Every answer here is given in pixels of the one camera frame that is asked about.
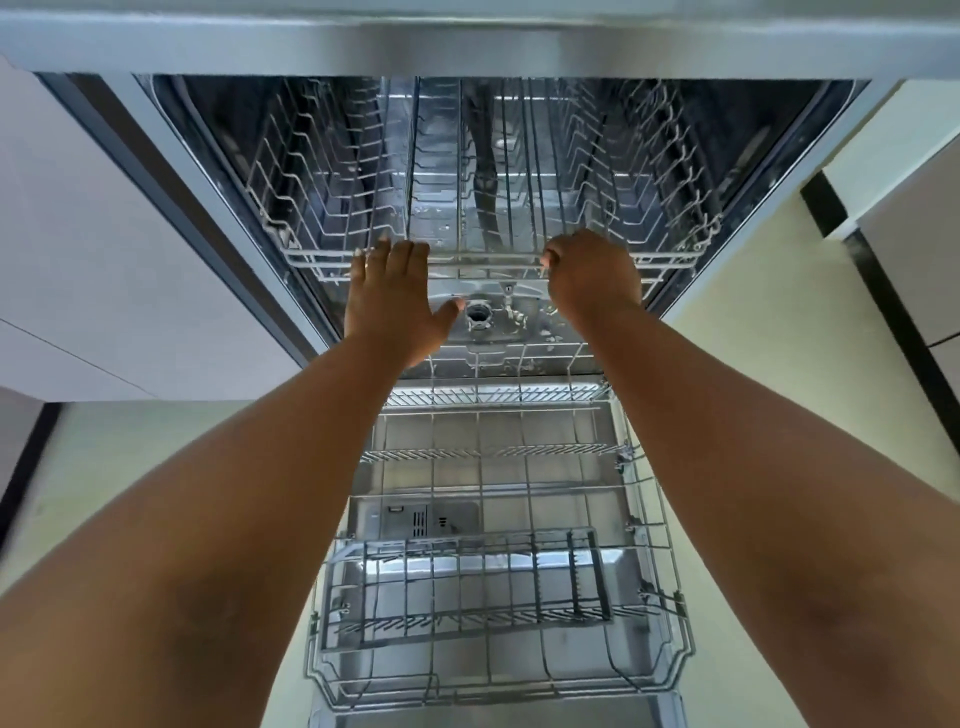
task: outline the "open dishwasher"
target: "open dishwasher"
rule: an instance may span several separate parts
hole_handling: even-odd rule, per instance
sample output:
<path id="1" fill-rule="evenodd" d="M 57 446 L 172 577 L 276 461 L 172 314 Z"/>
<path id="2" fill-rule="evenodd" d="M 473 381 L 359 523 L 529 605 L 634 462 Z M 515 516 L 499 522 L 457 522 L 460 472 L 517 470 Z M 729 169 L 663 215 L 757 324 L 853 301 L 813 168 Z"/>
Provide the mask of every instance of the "open dishwasher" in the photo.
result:
<path id="1" fill-rule="evenodd" d="M 601 232 L 662 314 L 864 84 L 139 82 L 326 342 L 353 251 L 385 235 L 431 244 L 434 304 L 467 301 L 390 395 L 317 580 L 326 705 L 649 695 L 635 721 L 682 723 L 694 642 L 660 488 L 540 254 Z"/>

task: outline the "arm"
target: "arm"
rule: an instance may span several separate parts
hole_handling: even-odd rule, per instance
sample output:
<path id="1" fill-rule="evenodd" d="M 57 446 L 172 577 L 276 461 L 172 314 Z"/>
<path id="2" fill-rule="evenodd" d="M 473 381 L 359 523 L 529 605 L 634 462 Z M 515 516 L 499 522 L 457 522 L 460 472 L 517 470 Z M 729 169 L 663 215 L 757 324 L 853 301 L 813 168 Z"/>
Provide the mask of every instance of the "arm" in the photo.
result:
<path id="1" fill-rule="evenodd" d="M 257 726 L 376 415 L 458 313 L 429 246 L 351 269 L 343 343 L 145 475 L 0 600 L 10 725 Z"/>
<path id="2" fill-rule="evenodd" d="M 814 726 L 960 721 L 960 507 L 643 311 L 620 248 L 548 245 L 670 504 Z"/>

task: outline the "person's left hand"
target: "person's left hand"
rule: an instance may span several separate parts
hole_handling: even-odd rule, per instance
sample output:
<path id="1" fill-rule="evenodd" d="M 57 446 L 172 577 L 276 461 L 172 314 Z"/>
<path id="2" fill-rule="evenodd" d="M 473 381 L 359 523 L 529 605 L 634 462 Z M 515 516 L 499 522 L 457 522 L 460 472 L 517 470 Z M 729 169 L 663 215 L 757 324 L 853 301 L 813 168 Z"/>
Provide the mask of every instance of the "person's left hand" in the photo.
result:
<path id="1" fill-rule="evenodd" d="M 370 337 L 402 356 L 405 366 L 419 364 L 446 341 L 464 307 L 461 299 L 430 310 L 426 265 L 430 246 L 409 240 L 393 247 L 381 240 L 350 265 L 347 337 Z"/>

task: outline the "hand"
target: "hand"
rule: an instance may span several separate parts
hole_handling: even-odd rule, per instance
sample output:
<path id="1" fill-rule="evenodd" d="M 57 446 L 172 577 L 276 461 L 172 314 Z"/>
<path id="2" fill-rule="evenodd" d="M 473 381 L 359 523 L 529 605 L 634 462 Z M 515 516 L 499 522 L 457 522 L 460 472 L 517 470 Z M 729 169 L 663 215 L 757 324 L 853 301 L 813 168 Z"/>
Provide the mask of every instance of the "hand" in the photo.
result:
<path id="1" fill-rule="evenodd" d="M 618 307 L 643 307 L 634 260 L 596 232 L 580 230 L 553 238 L 540 262 L 550 270 L 550 298 L 581 333 L 595 317 Z"/>
<path id="2" fill-rule="evenodd" d="M 405 367 L 419 364 L 446 341 L 464 302 L 447 301 L 433 313 L 426 297 L 430 246 L 409 240 L 391 249 L 381 240 L 350 265 L 347 337 L 368 337 L 395 352 Z"/>

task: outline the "upper dish rack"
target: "upper dish rack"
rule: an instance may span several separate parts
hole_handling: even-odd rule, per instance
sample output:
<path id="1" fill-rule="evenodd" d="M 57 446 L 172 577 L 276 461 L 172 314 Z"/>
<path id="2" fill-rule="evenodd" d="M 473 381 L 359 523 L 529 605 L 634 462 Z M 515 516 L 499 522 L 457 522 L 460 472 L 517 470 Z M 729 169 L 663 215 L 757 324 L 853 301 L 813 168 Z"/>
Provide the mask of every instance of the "upper dish rack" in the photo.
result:
<path id="1" fill-rule="evenodd" d="M 247 189 L 320 283 L 346 282 L 352 252 L 389 235 L 433 246 L 438 296 L 506 284 L 545 298 L 544 244 L 579 228 L 630 250 L 646 296 L 720 224 L 665 81 L 286 80 Z"/>

